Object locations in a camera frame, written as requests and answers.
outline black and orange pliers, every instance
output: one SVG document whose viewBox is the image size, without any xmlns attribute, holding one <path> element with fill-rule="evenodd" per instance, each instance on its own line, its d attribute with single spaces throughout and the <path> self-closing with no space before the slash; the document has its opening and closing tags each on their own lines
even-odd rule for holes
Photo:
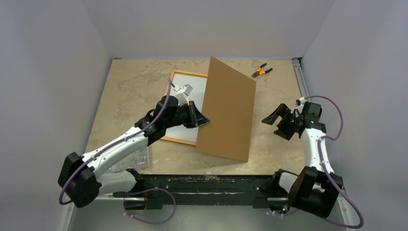
<svg viewBox="0 0 408 231">
<path fill-rule="evenodd" d="M 261 69 L 264 67 L 264 66 L 266 66 L 267 64 L 266 63 L 264 63 L 264 64 L 262 64 L 256 71 L 255 71 L 255 73 L 253 73 L 251 76 L 252 76 L 252 78 L 255 78 L 255 77 L 257 77 L 257 76 L 261 76 L 261 75 L 263 75 L 263 74 L 266 74 L 266 73 L 269 73 L 273 68 L 271 68 L 271 69 L 269 69 L 269 70 L 267 70 L 267 71 L 261 71 Z"/>
</svg>

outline brown cardboard sheet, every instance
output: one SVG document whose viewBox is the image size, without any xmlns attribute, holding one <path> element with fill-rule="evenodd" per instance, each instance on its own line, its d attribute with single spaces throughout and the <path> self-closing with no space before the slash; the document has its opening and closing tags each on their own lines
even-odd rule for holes
<svg viewBox="0 0 408 231">
<path fill-rule="evenodd" d="M 202 113 L 210 123 L 198 130 L 196 149 L 248 161 L 256 82 L 211 57 Z"/>
</svg>

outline transparent container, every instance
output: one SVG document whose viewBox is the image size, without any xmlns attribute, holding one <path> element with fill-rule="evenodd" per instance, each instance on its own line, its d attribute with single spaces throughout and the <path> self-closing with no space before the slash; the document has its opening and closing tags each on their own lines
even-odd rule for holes
<svg viewBox="0 0 408 231">
<path fill-rule="evenodd" d="M 149 167 L 149 163 L 149 149 L 146 147 L 123 158 L 121 161 L 110 167 L 107 172 L 122 172 L 128 168 L 143 170 L 144 168 Z"/>
</svg>

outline wooden tabletop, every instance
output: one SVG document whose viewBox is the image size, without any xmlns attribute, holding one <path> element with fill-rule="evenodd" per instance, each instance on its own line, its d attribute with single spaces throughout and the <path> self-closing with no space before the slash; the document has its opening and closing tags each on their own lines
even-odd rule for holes
<svg viewBox="0 0 408 231">
<path fill-rule="evenodd" d="M 156 141 L 149 147 L 151 174 L 273 174 L 279 168 L 299 173 L 304 150 L 296 135 L 286 141 L 262 124 L 280 103 L 294 107 L 300 92 L 289 60 L 222 60 L 251 76 L 263 63 L 273 71 L 256 78 L 249 161 L 247 163 L 199 153 L 192 146 Z M 124 60 L 112 62 L 93 122 L 86 152 L 125 133 L 156 106 L 173 69 L 207 74 L 208 60 Z"/>
</svg>

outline white wall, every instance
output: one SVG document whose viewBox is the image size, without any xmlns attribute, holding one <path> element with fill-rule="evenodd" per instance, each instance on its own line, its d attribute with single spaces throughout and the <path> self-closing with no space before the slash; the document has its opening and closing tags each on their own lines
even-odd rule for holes
<svg viewBox="0 0 408 231">
<path fill-rule="evenodd" d="M 302 57 L 334 0 L 83 0 L 116 58 Z"/>
<path fill-rule="evenodd" d="M 0 230 L 55 231 L 110 56 L 80 0 L 0 0 Z"/>
<path fill-rule="evenodd" d="M 407 12 L 404 0 L 337 0 L 302 60 L 309 93 L 343 109 L 344 133 L 328 142 L 329 158 L 368 231 L 408 227 Z M 335 135 L 329 103 L 323 122 Z"/>
</svg>

